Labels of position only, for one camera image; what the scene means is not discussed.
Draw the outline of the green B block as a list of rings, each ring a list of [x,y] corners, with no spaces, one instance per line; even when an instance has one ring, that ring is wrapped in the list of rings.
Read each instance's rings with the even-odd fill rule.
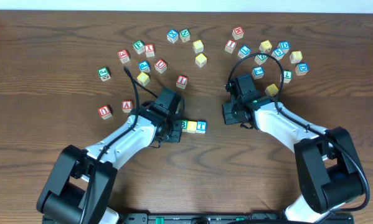
[[[187,123],[188,123],[188,120],[185,120],[185,119],[181,120],[182,132],[186,132],[187,131]]]

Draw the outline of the yellow O block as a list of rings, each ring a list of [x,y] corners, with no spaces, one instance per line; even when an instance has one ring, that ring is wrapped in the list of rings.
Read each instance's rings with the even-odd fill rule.
[[[197,122],[196,121],[188,121],[187,122],[187,133],[196,133],[197,131]]]

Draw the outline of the blue T block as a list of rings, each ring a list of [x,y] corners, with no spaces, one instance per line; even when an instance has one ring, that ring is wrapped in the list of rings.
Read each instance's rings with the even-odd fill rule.
[[[205,134],[207,130],[207,122],[206,121],[198,121],[196,127],[196,133]]]

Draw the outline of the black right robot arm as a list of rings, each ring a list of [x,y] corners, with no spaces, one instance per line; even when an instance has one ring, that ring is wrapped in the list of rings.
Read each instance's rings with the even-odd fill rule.
[[[230,102],[223,104],[226,125],[239,124],[273,136],[295,155],[301,195],[285,210],[289,221],[317,223],[363,195],[369,183],[351,135],[342,127],[327,129],[295,115],[274,96],[262,96],[246,74],[229,80]]]

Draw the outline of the yellow K block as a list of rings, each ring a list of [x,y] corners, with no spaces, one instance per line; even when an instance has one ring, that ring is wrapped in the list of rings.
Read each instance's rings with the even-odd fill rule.
[[[279,89],[274,83],[272,83],[271,85],[265,88],[265,94],[267,96],[276,96],[278,92],[279,92]]]

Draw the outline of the blue 2 block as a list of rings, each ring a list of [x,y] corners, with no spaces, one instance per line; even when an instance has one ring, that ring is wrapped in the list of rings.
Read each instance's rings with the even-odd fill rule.
[[[265,74],[265,71],[262,67],[254,67],[252,70],[252,76],[254,80],[262,78],[264,74]]]

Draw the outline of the red I block left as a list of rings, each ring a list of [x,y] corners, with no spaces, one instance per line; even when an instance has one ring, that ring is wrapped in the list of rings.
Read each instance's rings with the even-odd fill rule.
[[[181,89],[185,89],[186,86],[187,86],[187,83],[188,83],[188,78],[183,76],[183,75],[179,75],[177,80],[176,80],[176,86],[178,88],[181,88]]]

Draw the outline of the red U block near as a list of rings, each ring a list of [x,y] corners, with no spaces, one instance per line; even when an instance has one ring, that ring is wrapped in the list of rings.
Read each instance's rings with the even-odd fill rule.
[[[111,109],[108,105],[102,106],[98,109],[98,113],[102,119],[108,119],[112,117]]]

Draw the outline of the blue 5 block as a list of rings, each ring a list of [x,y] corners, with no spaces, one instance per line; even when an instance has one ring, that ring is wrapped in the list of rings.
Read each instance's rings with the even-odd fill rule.
[[[285,53],[282,51],[282,49],[277,48],[272,53],[271,56],[274,57],[277,60],[281,60],[284,57]]]

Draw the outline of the yellow block upper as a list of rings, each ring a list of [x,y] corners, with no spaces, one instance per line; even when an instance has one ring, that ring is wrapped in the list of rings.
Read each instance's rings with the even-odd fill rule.
[[[202,43],[201,40],[194,41],[192,44],[193,44],[193,50],[196,54],[204,51],[204,44]]]

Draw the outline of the blue D block right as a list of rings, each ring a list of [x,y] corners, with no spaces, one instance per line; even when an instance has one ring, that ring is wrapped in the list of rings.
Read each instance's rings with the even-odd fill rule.
[[[295,67],[295,72],[297,76],[306,75],[309,71],[309,66],[307,63],[298,63]]]

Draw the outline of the red block top right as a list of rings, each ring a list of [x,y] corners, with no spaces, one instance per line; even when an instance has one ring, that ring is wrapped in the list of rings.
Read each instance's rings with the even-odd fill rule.
[[[238,27],[234,27],[232,29],[232,37],[235,39],[235,40],[239,40],[241,39],[243,36],[244,36],[244,29],[243,27],[241,26],[238,26]]]

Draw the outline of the blue D block upper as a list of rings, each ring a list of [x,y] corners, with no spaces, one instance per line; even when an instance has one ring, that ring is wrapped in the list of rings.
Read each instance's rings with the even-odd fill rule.
[[[284,54],[290,50],[290,44],[288,41],[281,41],[278,44],[278,49],[280,49]]]

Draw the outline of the green J block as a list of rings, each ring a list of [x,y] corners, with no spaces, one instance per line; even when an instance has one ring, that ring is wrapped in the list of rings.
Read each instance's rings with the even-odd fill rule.
[[[107,67],[100,68],[98,70],[100,79],[105,82],[111,78],[110,71]]]

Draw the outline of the red G block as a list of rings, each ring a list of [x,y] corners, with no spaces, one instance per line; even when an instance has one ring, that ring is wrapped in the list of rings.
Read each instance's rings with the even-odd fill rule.
[[[126,63],[130,61],[130,56],[127,50],[118,51],[118,57],[121,63]]]

